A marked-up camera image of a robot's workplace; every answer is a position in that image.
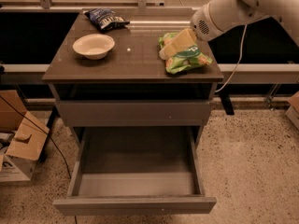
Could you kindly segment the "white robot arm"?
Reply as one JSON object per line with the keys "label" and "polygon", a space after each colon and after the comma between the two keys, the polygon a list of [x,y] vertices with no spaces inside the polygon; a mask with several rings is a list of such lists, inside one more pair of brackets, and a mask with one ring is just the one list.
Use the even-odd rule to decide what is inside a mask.
{"label": "white robot arm", "polygon": [[167,60],[191,47],[197,39],[210,41],[236,26],[265,17],[276,20],[299,45],[299,0],[211,0],[192,15],[190,27],[179,32],[159,55]]}

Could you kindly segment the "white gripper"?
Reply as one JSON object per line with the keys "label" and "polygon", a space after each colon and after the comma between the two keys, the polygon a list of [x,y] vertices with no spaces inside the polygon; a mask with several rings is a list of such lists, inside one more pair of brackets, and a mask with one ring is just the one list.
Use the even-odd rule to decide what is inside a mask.
{"label": "white gripper", "polygon": [[159,39],[159,56],[167,60],[193,46],[196,39],[211,41],[233,28],[265,19],[266,15],[243,0],[211,0],[192,16],[190,28],[166,33]]}

